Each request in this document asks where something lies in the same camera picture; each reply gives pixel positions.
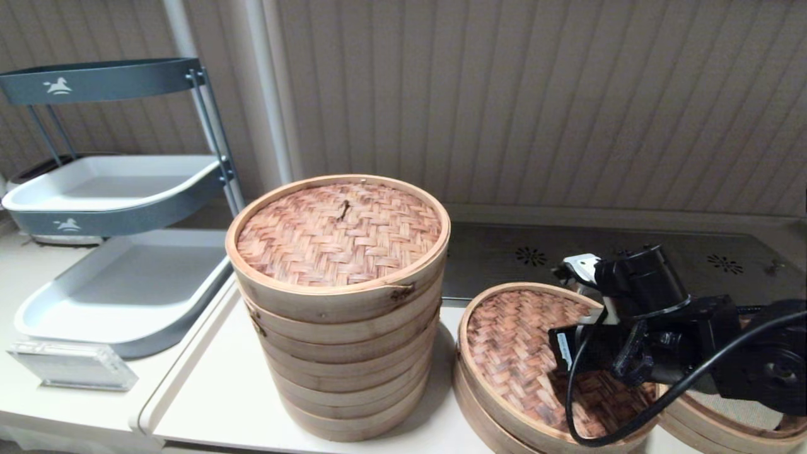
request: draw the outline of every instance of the woven bamboo lid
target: woven bamboo lid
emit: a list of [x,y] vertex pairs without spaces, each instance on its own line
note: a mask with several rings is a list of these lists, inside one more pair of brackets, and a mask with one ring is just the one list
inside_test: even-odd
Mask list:
[[[556,376],[548,330],[573,325],[590,309],[585,296],[544,284],[504,284],[477,296],[460,325],[460,367],[484,409],[505,430],[534,448],[561,441],[576,445],[564,410],[567,381]],[[654,385],[628,388],[607,372],[575,379],[575,423],[585,437],[621,427],[656,397]],[[630,444],[652,428],[648,424]]]
[[281,188],[250,212],[236,241],[249,267],[285,284],[348,286],[417,267],[445,240],[447,215],[426,192],[379,177],[328,178]]

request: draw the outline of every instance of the white countertop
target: white countertop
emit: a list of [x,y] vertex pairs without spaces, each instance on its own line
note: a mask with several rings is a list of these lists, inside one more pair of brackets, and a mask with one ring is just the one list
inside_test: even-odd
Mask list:
[[[451,389],[454,342],[463,310],[444,307],[440,311],[441,330],[435,343],[429,385],[414,414],[376,439],[336,443],[307,433],[286,414],[249,315],[238,301],[154,435],[165,440],[272,452],[490,452],[462,416]],[[656,427],[648,437],[645,452],[696,451]]]
[[[91,251],[40,246],[16,232],[0,236],[0,347],[25,339],[14,328],[14,315],[25,299]],[[35,431],[30,435],[33,437],[41,432],[99,443],[146,440],[137,426],[138,416],[183,352],[187,340],[148,358],[128,361],[139,380],[126,393],[40,386],[39,378],[10,355],[0,352],[0,427],[6,427],[6,432],[8,427],[24,434]],[[155,440],[148,439],[147,444],[159,448]]]

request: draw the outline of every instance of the black cable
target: black cable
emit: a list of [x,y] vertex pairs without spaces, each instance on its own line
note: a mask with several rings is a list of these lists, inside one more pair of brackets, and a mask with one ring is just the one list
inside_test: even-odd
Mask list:
[[606,444],[615,443],[621,439],[624,439],[626,436],[634,433],[640,427],[647,424],[651,419],[655,418],[655,416],[661,413],[667,406],[669,406],[675,399],[678,398],[681,394],[687,391],[692,385],[695,384],[704,374],[709,372],[716,363],[720,362],[725,358],[726,355],[731,353],[732,351],[736,350],[737,348],[741,347],[743,344],[750,342],[753,338],[756,338],[760,334],[764,333],[765,331],[773,330],[775,328],[779,328],[780,326],[786,326],[794,321],[807,317],[807,311],[800,311],[797,313],[791,313],[789,315],[785,315],[783,317],[774,318],[769,322],[765,322],[762,325],[756,326],[751,330],[745,331],[733,341],[726,344],[723,348],[717,351],[714,355],[712,355],[709,359],[701,363],[695,370],[690,372],[686,377],[678,380],[674,385],[672,385],[664,395],[662,395],[657,401],[653,402],[652,405],[645,408],[640,414],[638,414],[635,418],[631,419],[630,422],[625,424],[624,426],[620,427],[612,434],[608,434],[605,436],[601,436],[599,438],[583,438],[580,434],[577,433],[577,428],[575,427],[575,419],[574,415],[571,411],[571,403],[572,403],[572,390],[573,390],[573,383],[575,379],[575,371],[577,370],[577,364],[580,360],[580,357],[583,353],[583,350],[588,344],[588,340],[592,337],[593,332],[596,330],[597,326],[602,324],[602,321],[605,319],[605,311],[597,318],[594,326],[590,329],[589,335],[583,340],[580,344],[580,349],[577,350],[577,355],[575,355],[575,361],[571,365],[571,370],[569,371],[569,385],[567,386],[566,391],[566,422],[569,426],[569,432],[571,433],[572,438],[575,439],[577,443],[582,446],[588,446],[590,448],[599,448],[605,446]]

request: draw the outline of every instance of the stacked bamboo steamer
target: stacked bamboo steamer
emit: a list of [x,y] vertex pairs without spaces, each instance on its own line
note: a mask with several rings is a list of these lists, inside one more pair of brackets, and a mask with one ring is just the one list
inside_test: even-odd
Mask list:
[[287,413],[358,441],[402,422],[425,390],[450,222],[425,191],[335,175],[264,195],[227,253]]
[[[566,424],[566,377],[556,376],[548,330],[576,324],[601,307],[551,285],[503,284],[478,295],[459,327],[454,390],[468,423],[495,452],[590,452]],[[575,426],[584,437],[606,435],[657,397],[655,385],[628,388],[607,372],[575,378]],[[629,452],[655,421],[598,452]]]

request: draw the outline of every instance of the white pipe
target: white pipe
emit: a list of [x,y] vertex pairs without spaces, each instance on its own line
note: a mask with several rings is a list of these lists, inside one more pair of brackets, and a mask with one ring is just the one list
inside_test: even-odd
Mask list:
[[[197,51],[196,43],[194,42],[194,34],[190,29],[190,20],[188,20],[187,11],[185,11],[184,0],[162,0],[162,4],[165,8],[165,15],[168,17],[168,24],[171,26],[171,32],[174,35],[174,44],[177,47],[179,56],[193,58],[198,57],[199,52]],[[207,91],[201,90],[200,92],[205,105],[213,106],[214,104],[211,101],[210,95],[207,93]],[[199,122],[203,123],[204,119],[202,106],[199,105],[199,100],[196,99],[195,96],[191,96],[191,98],[194,100],[196,115],[199,116]],[[207,140],[207,148],[210,149],[211,153],[215,153],[215,144],[219,144],[219,149],[224,152],[225,147],[227,147],[227,142],[224,140],[224,126],[221,124],[219,112],[215,112],[215,115],[211,116],[211,123],[213,129],[212,132],[215,138],[211,137],[211,134],[209,131],[207,131],[207,128],[202,128],[205,139]],[[231,150],[227,149],[226,151],[230,156],[232,156]],[[235,196],[235,199],[233,200],[228,192],[225,191],[224,194],[227,195],[228,202],[231,206],[235,206],[237,211],[244,209],[244,197],[241,194],[241,188],[234,183],[234,180],[231,180],[228,185],[232,189],[232,193]]]
[[[6,179],[0,174],[0,198],[2,198],[6,194]],[[2,204],[0,204],[0,211],[3,210]]]
[[303,159],[300,156],[299,136],[297,134],[297,121],[295,103],[291,97],[291,76],[289,75],[288,60],[286,58],[286,44],[283,41],[280,7],[278,0],[265,0],[263,2],[266,13],[266,32],[269,37],[269,46],[272,52],[273,74],[276,77],[278,93],[280,95],[280,112],[283,117],[283,126],[286,131],[286,154],[291,161],[291,177],[293,179],[306,178],[303,168]]
[[280,94],[274,74],[272,51],[269,46],[269,35],[266,31],[266,16],[261,0],[245,0],[248,14],[249,33],[252,36],[253,54],[260,73],[261,96],[269,118],[274,157],[278,164],[281,184],[293,181],[291,161],[289,159],[288,140],[283,127],[283,114],[280,108]]

